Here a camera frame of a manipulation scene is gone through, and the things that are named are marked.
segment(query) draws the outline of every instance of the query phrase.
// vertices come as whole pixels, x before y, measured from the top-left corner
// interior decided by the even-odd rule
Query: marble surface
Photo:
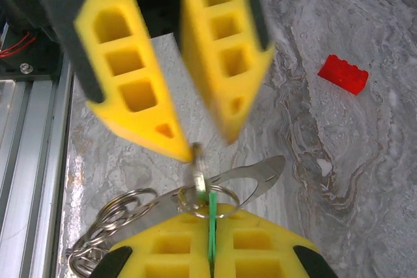
[[[246,208],[315,242],[340,277],[417,273],[417,0],[263,0],[272,68],[239,140],[225,146],[172,36],[153,44],[190,141],[212,174],[287,158],[278,183]],[[329,54],[369,71],[353,96],[319,78]],[[74,84],[57,276],[64,250],[112,197],[182,184],[184,166],[110,133]],[[240,197],[252,182],[236,183]]]

